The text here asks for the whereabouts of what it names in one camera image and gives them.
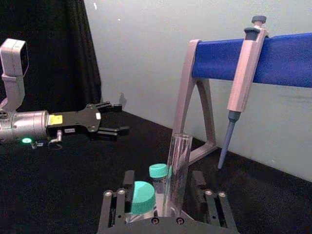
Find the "yellow warning label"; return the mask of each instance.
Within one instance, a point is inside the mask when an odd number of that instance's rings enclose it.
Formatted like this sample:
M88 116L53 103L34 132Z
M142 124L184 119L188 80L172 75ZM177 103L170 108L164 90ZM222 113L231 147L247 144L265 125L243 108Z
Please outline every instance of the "yellow warning label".
M49 125L55 125L55 124L62 124L63 123L63 116L55 116L55 115L49 115Z

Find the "black curtain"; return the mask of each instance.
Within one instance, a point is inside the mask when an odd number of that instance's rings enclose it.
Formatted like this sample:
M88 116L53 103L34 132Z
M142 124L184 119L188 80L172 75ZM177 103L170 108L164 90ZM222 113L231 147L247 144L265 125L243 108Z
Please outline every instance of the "black curtain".
M100 101L100 76L83 0L1 0L0 30L0 43L13 38L28 46L26 94L18 111L74 111ZM2 81L1 100L4 97Z

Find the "screw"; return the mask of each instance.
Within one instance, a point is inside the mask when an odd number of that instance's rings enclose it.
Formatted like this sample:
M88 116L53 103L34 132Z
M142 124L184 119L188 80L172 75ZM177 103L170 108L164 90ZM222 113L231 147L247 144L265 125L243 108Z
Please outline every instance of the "screw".
M219 192L219 196L221 196L221 197L226 197L226 195L225 195L224 192Z
M212 192L212 191L210 191L210 190L206 190L205 194L207 194L207 195L212 195L212 194L213 194L213 192Z
M118 191L118 193L119 193L119 194L124 194L124 193L125 193L125 190L124 190L124 189L120 189L120 190Z
M107 191L104 195L105 195L105 196L111 196L112 194L113 194L112 192Z
M184 223L184 219L183 218L177 218L176 222L177 222L177 224L182 225Z
M152 220L151 220L151 222L153 223L153 224L158 224L159 223L159 218L152 218Z

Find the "teal screw cap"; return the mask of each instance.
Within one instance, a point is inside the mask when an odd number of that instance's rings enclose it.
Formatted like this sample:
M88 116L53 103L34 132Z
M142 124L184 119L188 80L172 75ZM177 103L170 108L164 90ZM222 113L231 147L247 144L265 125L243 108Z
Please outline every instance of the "teal screw cap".
M158 163L150 166L150 177L151 178L162 178L167 175L167 165L164 163Z
M145 181L135 181L131 213L140 215L152 210L155 206L154 187Z

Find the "metal cylinder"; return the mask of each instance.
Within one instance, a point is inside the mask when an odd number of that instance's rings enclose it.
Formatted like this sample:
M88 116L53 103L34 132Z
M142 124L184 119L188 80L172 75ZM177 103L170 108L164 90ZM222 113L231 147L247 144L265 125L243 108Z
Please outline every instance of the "metal cylinder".
M0 119L0 142L2 144L30 138L32 141L47 138L47 111L8 112L7 119Z

